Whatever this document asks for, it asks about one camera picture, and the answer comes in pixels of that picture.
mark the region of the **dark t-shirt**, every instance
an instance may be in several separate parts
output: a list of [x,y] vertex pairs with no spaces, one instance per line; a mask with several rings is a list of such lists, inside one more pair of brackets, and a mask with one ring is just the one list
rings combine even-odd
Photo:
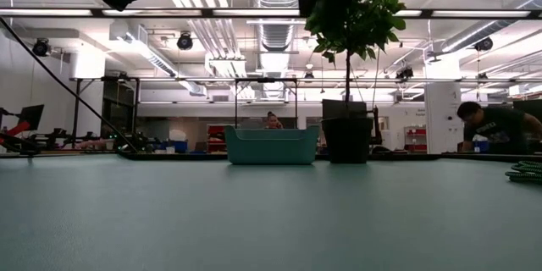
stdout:
[[522,124],[525,113],[505,108],[484,108],[480,124],[467,125],[463,140],[472,141],[475,135],[488,138],[489,152],[499,154],[528,153],[527,140]]

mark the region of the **black plant pot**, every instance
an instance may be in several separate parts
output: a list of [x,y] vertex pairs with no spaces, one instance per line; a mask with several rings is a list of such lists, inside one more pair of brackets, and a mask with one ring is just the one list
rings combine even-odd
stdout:
[[325,140],[331,163],[366,163],[373,119],[324,119]]

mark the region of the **teal plastic basket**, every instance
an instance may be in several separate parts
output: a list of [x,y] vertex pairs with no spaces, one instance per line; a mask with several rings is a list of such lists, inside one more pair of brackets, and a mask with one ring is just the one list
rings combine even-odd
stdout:
[[318,126],[306,130],[236,130],[225,126],[228,159],[233,164],[311,164]]

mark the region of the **potted plant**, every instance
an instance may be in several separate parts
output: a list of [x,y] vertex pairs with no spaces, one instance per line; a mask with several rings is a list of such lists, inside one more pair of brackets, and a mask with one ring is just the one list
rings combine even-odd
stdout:
[[394,29],[404,30],[404,19],[395,13],[405,9],[399,0],[354,0],[340,14],[329,11],[334,0],[320,0],[307,19],[305,30],[317,37],[315,53],[335,64],[337,54],[346,52],[345,113],[322,121],[332,163],[366,163],[373,120],[356,116],[349,109],[351,56],[377,59],[379,50],[399,39]]

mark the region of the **plant stem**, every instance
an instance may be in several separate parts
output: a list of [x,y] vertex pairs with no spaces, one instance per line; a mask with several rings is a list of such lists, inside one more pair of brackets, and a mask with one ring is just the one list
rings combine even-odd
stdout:
[[345,105],[348,109],[348,102],[350,101],[350,50],[346,50],[346,96],[345,96]]

